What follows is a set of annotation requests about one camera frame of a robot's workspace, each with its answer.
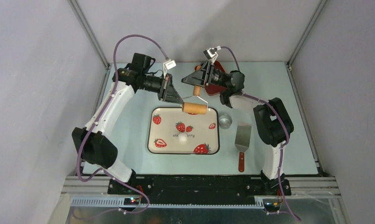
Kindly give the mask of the wooden dough roller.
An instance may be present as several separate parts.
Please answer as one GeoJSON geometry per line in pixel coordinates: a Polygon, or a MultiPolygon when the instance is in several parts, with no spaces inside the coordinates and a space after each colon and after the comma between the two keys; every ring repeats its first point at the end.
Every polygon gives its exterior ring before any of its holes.
{"type": "MultiPolygon", "coordinates": [[[[200,68],[201,68],[201,65],[197,65],[195,67],[195,71],[200,70],[200,68]]],[[[181,105],[183,112],[193,113],[193,114],[206,114],[207,113],[207,111],[208,111],[208,101],[204,100],[201,97],[201,95],[194,96],[193,92],[192,92],[192,95],[187,96],[187,97],[183,97],[182,99],[183,99],[183,102],[184,102],[181,105]],[[205,104],[186,102],[186,99],[188,99],[188,98],[198,98],[200,101],[204,102],[205,104]]]]}

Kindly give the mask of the strawberry print tray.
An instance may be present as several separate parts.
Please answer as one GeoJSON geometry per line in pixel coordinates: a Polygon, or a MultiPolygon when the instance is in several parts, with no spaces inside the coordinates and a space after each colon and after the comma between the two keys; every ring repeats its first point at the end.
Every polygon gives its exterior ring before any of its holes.
{"type": "Polygon", "coordinates": [[[185,113],[158,107],[151,114],[147,148],[154,154],[216,154],[220,149],[218,112],[185,113]]]}

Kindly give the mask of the white dough piece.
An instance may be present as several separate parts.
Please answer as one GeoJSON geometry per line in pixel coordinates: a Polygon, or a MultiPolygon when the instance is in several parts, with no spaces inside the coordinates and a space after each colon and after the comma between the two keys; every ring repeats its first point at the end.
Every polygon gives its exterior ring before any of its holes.
{"type": "Polygon", "coordinates": [[[185,143],[188,140],[188,135],[186,133],[179,133],[178,140],[180,143],[185,143]]]}

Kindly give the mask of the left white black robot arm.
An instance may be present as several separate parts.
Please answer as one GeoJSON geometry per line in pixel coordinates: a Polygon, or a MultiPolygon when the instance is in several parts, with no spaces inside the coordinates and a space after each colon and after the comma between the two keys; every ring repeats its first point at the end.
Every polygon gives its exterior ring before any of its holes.
{"type": "Polygon", "coordinates": [[[153,92],[163,102],[183,103],[174,88],[172,75],[168,73],[169,69],[176,66],[176,62],[166,59],[160,77],[149,73],[154,63],[155,58],[135,53],[125,67],[116,68],[111,88],[98,110],[83,128],[76,127],[72,132],[77,164],[85,161],[98,166],[112,178],[120,180],[119,188],[125,194],[136,191],[137,181],[131,178],[135,172],[122,162],[117,147],[109,140],[123,108],[138,90],[153,92]]]}

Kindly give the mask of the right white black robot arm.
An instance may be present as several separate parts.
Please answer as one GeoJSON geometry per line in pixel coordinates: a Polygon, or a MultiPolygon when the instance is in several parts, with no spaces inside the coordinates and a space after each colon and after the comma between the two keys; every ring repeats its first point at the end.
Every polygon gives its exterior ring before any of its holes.
{"type": "Polygon", "coordinates": [[[222,105],[253,114],[257,133],[261,141],[269,146],[261,171],[266,178],[261,182],[261,189],[267,195],[275,194],[280,188],[278,180],[283,181],[284,150],[294,131],[283,101],[280,98],[263,100],[244,93],[243,73],[238,70],[225,73],[211,61],[203,63],[181,81],[199,87],[210,84],[221,86],[224,88],[219,94],[222,105]]]}

